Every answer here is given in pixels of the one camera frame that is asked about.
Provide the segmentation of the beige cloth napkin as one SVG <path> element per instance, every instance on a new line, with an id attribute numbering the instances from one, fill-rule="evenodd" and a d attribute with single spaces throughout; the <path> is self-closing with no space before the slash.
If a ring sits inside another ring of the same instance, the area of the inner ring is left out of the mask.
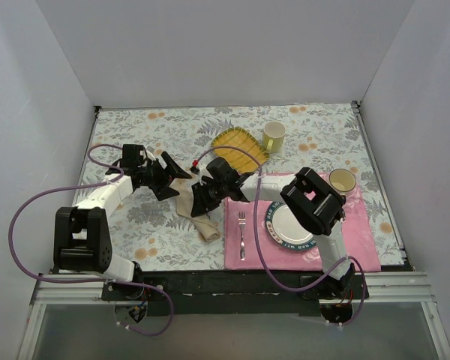
<path id="1" fill-rule="evenodd" d="M 207 215 L 191 216 L 194 198 L 188 183 L 184 179 L 176 179 L 171 188 L 178 191 L 178 196 L 175 197 L 177 215 L 187 218 L 206 242 L 218 240 L 221 237 L 218 226 L 214 225 Z"/>

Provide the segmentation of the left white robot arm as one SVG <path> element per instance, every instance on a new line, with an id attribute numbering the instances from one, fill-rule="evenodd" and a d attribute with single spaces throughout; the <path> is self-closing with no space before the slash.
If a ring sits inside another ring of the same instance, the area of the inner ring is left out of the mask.
<path id="1" fill-rule="evenodd" d="M 55 269 L 119 281 L 118 290 L 126 299 L 135 300 L 144 293 L 138 264 L 113 253 L 108 220 L 138 188 L 149 188 L 159 201 L 179 195 L 171 184 L 175 179 L 190 179 L 191 175 L 167 152 L 161 157 L 164 166 L 142 145 L 125 145 L 121 157 L 106 171 L 103 186 L 96 187 L 76 205 L 56 212 Z"/>

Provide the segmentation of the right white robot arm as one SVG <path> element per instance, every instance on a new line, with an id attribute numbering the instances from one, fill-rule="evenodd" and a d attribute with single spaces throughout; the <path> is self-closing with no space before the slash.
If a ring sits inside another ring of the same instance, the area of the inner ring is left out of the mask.
<path id="1" fill-rule="evenodd" d="M 292 175 L 264 175 L 234 169 L 212 170 L 209 176 L 192 185 L 191 216 L 198 217 L 216 209 L 229 198 L 253 203 L 253 235 L 256 250 L 265 273 L 282 290 L 306 293 L 327 292 L 333 298 L 345 296 L 352 288 L 356 260 L 347 256 L 342 235 L 346 199 L 309 167 Z M 270 271 L 260 248 L 258 236 L 258 202 L 272 201 L 287 205 L 302 228 L 313 234 L 322 263 L 322 275 L 308 285 L 292 288 L 282 284 Z"/>

